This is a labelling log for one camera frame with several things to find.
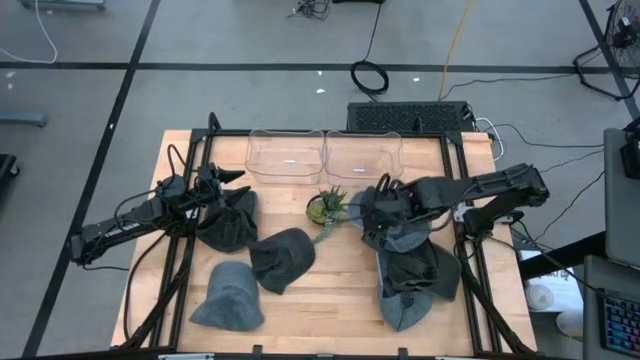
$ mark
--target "black device box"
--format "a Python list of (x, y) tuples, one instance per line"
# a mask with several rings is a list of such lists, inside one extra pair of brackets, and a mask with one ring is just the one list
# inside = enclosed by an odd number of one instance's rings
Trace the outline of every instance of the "black device box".
[(627, 177), (640, 180), (640, 141), (631, 139), (620, 149), (620, 152)]
[(351, 131), (475, 131), (466, 101), (349, 103), (347, 109), (347, 130)]

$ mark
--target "gray fabric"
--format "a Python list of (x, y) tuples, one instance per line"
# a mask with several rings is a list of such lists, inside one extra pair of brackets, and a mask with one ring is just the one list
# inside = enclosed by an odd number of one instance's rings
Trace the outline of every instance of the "gray fabric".
[(406, 252), (389, 252), (388, 277), (396, 291), (423, 291), (439, 281), (435, 247), (427, 240)]
[(249, 265), (226, 261), (211, 272), (207, 299), (189, 321), (230, 331), (251, 331), (264, 322), (258, 284)]
[(217, 204), (210, 204), (206, 216), (196, 228), (196, 236), (211, 248), (231, 253), (242, 250), (247, 243), (258, 240), (255, 216), (258, 196), (247, 192), (233, 209), (217, 211)]
[(454, 301), (458, 292), (462, 266), (453, 254), (438, 244), (433, 244), (433, 248), (438, 258), (438, 281), (429, 287), (423, 288), (422, 291), (439, 296), (447, 301)]
[(309, 235), (298, 228), (286, 229), (248, 246), (253, 272), (260, 285), (280, 295), (287, 285), (307, 272), (316, 259)]
[(389, 253), (378, 252), (378, 304), (384, 321), (395, 331), (415, 325), (431, 310), (433, 299), (420, 291), (395, 291), (387, 278)]
[[(233, 193), (233, 190), (224, 190), (224, 194), (225, 195), (229, 195)], [(255, 191), (248, 191), (246, 194), (244, 194), (243, 197), (240, 198), (240, 200), (238, 200), (237, 203), (235, 203), (235, 205), (233, 206), (236, 209), (242, 209), (244, 211), (246, 211), (249, 215), (251, 215), (251, 218), (255, 219), (256, 217), (256, 209), (257, 209), (257, 204), (258, 204), (258, 194), (256, 194)], [(208, 217), (209, 215), (215, 213), (215, 211), (218, 209), (218, 204), (216, 204), (215, 202), (212, 202), (211, 204), (209, 204), (207, 206), (206, 212), (204, 213), (205, 217)]]
[[(373, 196), (374, 192), (375, 188), (369, 187), (367, 188), (366, 193), (358, 192), (353, 195), (353, 198), (350, 202), (352, 204), (360, 204), (363, 200), (372, 200), (371, 197)], [(360, 217), (360, 207), (348, 206), (347, 214), (349, 218)], [(364, 230), (362, 219), (352, 220), (351, 223), (357, 226), (361, 231)], [(431, 223), (391, 226), (386, 231), (382, 249), (398, 253), (405, 253), (417, 248), (418, 246), (420, 246), (420, 244), (424, 243), (424, 241), (429, 237), (430, 234)], [(363, 238), (363, 241), (374, 250), (380, 249), (380, 247), (377, 246), (377, 244), (379, 243), (379, 240), (377, 239), (374, 240)]]

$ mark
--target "gray floor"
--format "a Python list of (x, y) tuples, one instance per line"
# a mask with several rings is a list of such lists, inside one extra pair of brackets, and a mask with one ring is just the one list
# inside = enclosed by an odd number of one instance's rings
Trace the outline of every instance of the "gray floor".
[[(56, 9), (42, 18), (61, 61), (127, 62), (149, 3), (109, 0), (104, 13)], [(295, 3), (162, 0), (141, 61), (350, 63), (362, 58), (375, 6), (335, 5), (325, 22), (285, 19)], [(591, 4), (604, 26), (609, 1)], [(477, 0), (473, 6), (453, 64), (569, 65), (595, 43), (577, 0)], [(463, 0), (388, 1), (370, 60), (442, 64), (463, 7)], [(33, 11), (15, 1), (0, 3), (0, 46), (25, 57), (50, 56)], [(0, 61), (7, 60), (0, 55)], [(599, 57), (590, 65), (604, 61)], [(0, 125), (0, 153), (19, 156), (23, 170), (0, 209), (0, 358), (22, 352), (123, 75), (116, 70), (0, 71), (0, 109), (42, 111), (50, 118), (44, 129)], [(381, 100), (435, 100), (440, 75), (390, 73), (391, 88)], [(513, 76), (544, 74), (451, 73), (448, 84)], [(611, 75), (590, 79), (616, 89)], [(342, 129), (347, 104), (367, 100), (348, 72), (138, 71), (86, 221), (110, 216), (119, 200), (148, 188), (165, 129), (202, 127), (209, 111), (226, 128)], [(467, 100), (476, 116), (514, 124), (528, 139), (548, 143), (599, 143), (603, 129), (631, 120), (624, 103), (587, 90), (575, 76), (474, 84), (455, 89), (449, 100)], [(531, 148), (510, 129), (500, 133), (506, 143), (501, 168), (528, 162), (544, 169), (588, 152)], [(600, 171), (598, 155), (546, 174), (552, 197), (544, 208), (526, 210), (531, 232), (539, 234)], [(600, 182), (542, 242), (559, 246), (603, 227)], [(97, 264), (127, 266), (131, 249), (131, 244), (118, 247)], [(123, 273), (88, 273), (71, 266), (40, 354), (107, 348), (124, 283)], [(579, 358), (579, 344), (561, 338), (552, 321), (534, 319), (540, 348)]]

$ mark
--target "plastic container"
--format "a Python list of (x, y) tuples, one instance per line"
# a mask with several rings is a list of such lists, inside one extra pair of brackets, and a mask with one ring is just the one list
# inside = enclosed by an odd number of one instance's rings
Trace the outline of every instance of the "plastic container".
[(398, 133), (354, 135), (330, 131), (325, 142), (325, 169), (332, 185), (375, 185), (385, 173), (392, 178), (402, 175), (402, 138)]
[(245, 167), (261, 183), (317, 184), (323, 169), (324, 133), (252, 130)]

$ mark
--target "wooden tabletop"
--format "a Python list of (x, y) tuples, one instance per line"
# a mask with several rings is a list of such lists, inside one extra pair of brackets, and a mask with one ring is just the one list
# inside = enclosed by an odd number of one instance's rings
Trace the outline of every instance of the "wooden tabletop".
[[(189, 137), (190, 131), (165, 132), (152, 184), (170, 176), (166, 147), (174, 144), (186, 156)], [(469, 175), (495, 171), (487, 135), (465, 133), (463, 139)], [(361, 140), (353, 140), (356, 148), (359, 144), (357, 141)], [(247, 137), (216, 137), (211, 160), (224, 169), (245, 169), (247, 142)], [(199, 151), (196, 164), (200, 163), (202, 149)], [(454, 173), (457, 173), (455, 150), (450, 147), (449, 151), (454, 161)], [(444, 175), (440, 146), (436, 139), (403, 139), (402, 164), (404, 172), (400, 178), (403, 181)], [(259, 239), (291, 227), (301, 228), (312, 238), (321, 232), (321, 227), (311, 223), (304, 214), (307, 201), (318, 193), (318, 189), (330, 187), (324, 173), (316, 185), (273, 185), (258, 183), (247, 172), (228, 187), (245, 185), (251, 185), (258, 194), (256, 223)], [(344, 187), (349, 193), (347, 197), (362, 189), (363, 186)], [(478, 201), (477, 206), (486, 201)], [(139, 238), (132, 262), (158, 236), (159, 233), (153, 233)], [(496, 226), (494, 237), (511, 244), (506, 226)], [(455, 242), (452, 226), (432, 234), (431, 239), (452, 251)], [(165, 240), (151, 251), (135, 274), (129, 331), (133, 331), (144, 320), (158, 298), (168, 243)], [(513, 251), (495, 241), (485, 241), (484, 251), (495, 306), (521, 340), (535, 349), (535, 338)], [(182, 248), (178, 251), (177, 263), (181, 258)], [(462, 282), (454, 302), (434, 298), (431, 311), (415, 326), (395, 332), (383, 322), (377, 304), (375, 253), (362, 243), (358, 230), (350, 224), (336, 226), (327, 240), (316, 245), (314, 265), (289, 285), (283, 295), (260, 288), (260, 308), (265, 322), (252, 332), (230, 332), (188, 321), (191, 313), (205, 300), (211, 270), (216, 264), (228, 260), (251, 264), (246, 249), (224, 254), (196, 241), (178, 351), (247, 353), (252, 351), (253, 345), (260, 344), (265, 353), (394, 355), (398, 348), (405, 347), (411, 355), (473, 355)], [(481, 311), (477, 301), (476, 306), (480, 310), (478, 320), (483, 334), (483, 347), (489, 349), (484, 311)], [(168, 342), (173, 308), (172, 303), (165, 312), (161, 344)], [(124, 342), (122, 318), (121, 308), (112, 339), (114, 345)]]

